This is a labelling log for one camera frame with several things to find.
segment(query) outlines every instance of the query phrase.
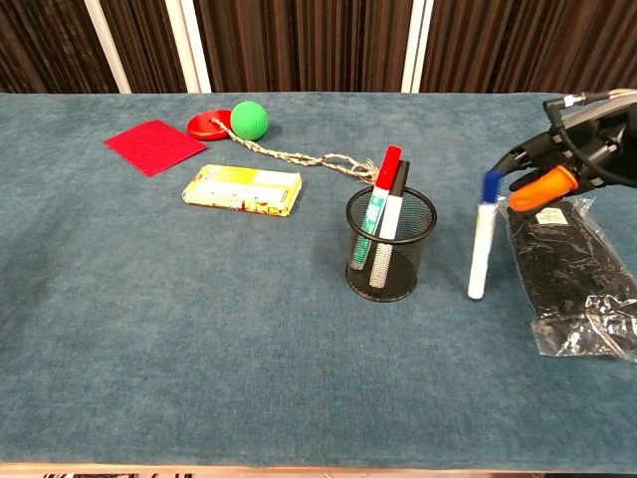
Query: label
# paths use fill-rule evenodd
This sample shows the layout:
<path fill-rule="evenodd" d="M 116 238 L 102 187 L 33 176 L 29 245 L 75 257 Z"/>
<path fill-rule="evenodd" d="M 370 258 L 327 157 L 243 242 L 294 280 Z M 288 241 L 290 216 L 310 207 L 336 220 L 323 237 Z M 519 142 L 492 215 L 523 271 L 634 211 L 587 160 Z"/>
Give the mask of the label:
<path fill-rule="evenodd" d="M 253 200 L 255 202 L 279 203 L 285 199 L 287 191 L 279 187 L 211 182 L 205 185 L 205 193 L 210 196 L 241 198 L 242 200 Z"/>
<path fill-rule="evenodd" d="M 298 180 L 297 173 L 259 170 L 253 179 L 258 184 L 292 187 Z"/>
<path fill-rule="evenodd" d="M 538 224 L 561 224 L 568 225 L 568 221 L 564 217 L 564 213 L 557 207 L 546 207 L 535 215 Z"/>
<path fill-rule="evenodd" d="M 378 227 L 378 219 L 382 212 L 382 206 L 385 203 L 383 197 L 371 196 L 369 204 L 367 205 L 367 211 L 365 212 L 365 218 L 362 221 L 361 229 L 369 234 L 374 234 Z"/>

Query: white pole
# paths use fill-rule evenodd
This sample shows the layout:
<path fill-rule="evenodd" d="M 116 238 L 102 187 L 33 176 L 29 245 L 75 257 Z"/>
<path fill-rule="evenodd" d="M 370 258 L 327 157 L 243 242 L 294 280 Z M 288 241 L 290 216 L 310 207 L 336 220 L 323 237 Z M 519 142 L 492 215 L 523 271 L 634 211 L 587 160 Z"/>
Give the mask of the white pole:
<path fill-rule="evenodd" d="M 190 39 L 188 38 L 188 30 L 186 28 L 183 11 L 181 10 L 181 3 L 179 0 L 165 1 L 168 18 L 170 19 L 170 27 L 172 28 L 172 35 L 175 39 L 175 45 L 177 46 L 181 71 L 186 81 L 186 90 L 188 93 L 199 93 L 201 91 L 199 88 L 199 79 L 197 78 L 197 69 L 192 57 Z"/>
<path fill-rule="evenodd" d="M 193 0 L 181 0 L 181 10 L 183 11 L 183 18 L 186 21 L 192 57 L 195 61 L 195 69 L 197 70 L 197 78 L 199 79 L 199 89 L 201 93 L 212 93 L 210 79 L 208 78 L 206 56 L 203 53 L 199 24 L 197 23 L 197 14 L 195 13 Z"/>
<path fill-rule="evenodd" d="M 102 10 L 100 0 L 84 0 L 84 3 L 87 6 L 87 10 L 89 10 L 93 27 L 96 29 L 96 33 L 98 34 L 100 45 L 102 45 L 102 49 L 106 55 L 106 60 L 110 66 L 110 72 L 117 83 L 119 92 L 130 93 L 128 78 L 126 77 L 126 72 L 121 64 L 121 59 L 119 58 L 115 41 L 112 39 L 112 35 L 110 34 L 108 22 L 104 16 L 104 10 Z"/>
<path fill-rule="evenodd" d="M 401 93 L 420 92 L 420 81 L 427 51 L 427 38 L 431 25 L 434 0 L 413 0 L 409 37 L 405 53 L 405 67 L 402 73 Z"/>

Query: red square paper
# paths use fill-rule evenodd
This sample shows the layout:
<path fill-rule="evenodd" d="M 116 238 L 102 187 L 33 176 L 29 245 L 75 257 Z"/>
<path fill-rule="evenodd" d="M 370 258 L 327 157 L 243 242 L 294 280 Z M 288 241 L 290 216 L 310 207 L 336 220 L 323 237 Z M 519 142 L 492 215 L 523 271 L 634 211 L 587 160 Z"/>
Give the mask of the red square paper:
<path fill-rule="evenodd" d="M 160 119 L 138 124 L 105 143 L 148 177 L 206 148 Z"/>

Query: whiteboard marker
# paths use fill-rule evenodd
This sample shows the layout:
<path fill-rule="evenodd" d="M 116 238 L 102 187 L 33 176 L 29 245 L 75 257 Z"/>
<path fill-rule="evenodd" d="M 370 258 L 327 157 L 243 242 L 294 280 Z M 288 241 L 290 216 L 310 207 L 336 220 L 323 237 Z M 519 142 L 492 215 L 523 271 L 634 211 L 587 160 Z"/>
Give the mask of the whiteboard marker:
<path fill-rule="evenodd" d="M 380 172 L 378 173 L 378 179 L 371 191 L 371 197 L 369 198 L 369 204 L 365 211 L 365 217 L 362 220 L 360 228 L 368 234 L 375 234 L 378 224 L 380 223 L 380 217 L 385 209 L 385 202 L 387 196 L 389 196 L 389 189 L 394 182 L 396 171 L 398 170 L 398 163 L 400 162 L 400 154 L 402 150 L 398 146 L 389 146 L 385 153 L 385 159 L 382 161 Z M 367 261 L 367 254 L 371 247 L 371 241 L 366 237 L 358 236 L 356 244 L 354 245 L 353 257 L 349 262 L 349 267 L 354 270 L 360 271 Z"/>
<path fill-rule="evenodd" d="M 402 208 L 402 194 L 405 191 L 408 173 L 409 161 L 400 161 L 396 179 L 394 179 L 394 184 L 391 186 L 387 203 L 385 204 L 382 226 L 380 226 L 380 232 L 378 233 L 381 239 L 393 239 L 396 237 L 400 209 Z M 371 267 L 371 275 L 369 276 L 369 285 L 371 287 L 377 289 L 385 287 L 392 252 L 393 246 L 390 244 L 380 242 L 376 246 L 376 255 L 374 256 L 374 263 Z"/>
<path fill-rule="evenodd" d="M 485 282 L 489 269 L 489 253 L 496 229 L 498 215 L 498 190 L 502 174 L 491 170 L 485 174 L 482 191 L 482 202 L 478 206 L 476 222 L 476 238 L 474 239 L 474 255 L 469 276 L 469 297 L 479 301 L 485 295 Z"/>

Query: plastic bag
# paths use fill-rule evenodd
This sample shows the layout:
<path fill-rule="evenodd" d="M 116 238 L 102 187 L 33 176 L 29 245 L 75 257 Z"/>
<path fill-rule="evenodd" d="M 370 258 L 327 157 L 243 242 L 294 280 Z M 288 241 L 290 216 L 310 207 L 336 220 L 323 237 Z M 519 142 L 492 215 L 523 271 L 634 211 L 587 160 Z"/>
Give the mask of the plastic bag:
<path fill-rule="evenodd" d="M 588 214 L 592 202 L 561 200 L 537 214 L 501 202 L 531 329 L 545 356 L 637 361 L 637 283 Z"/>

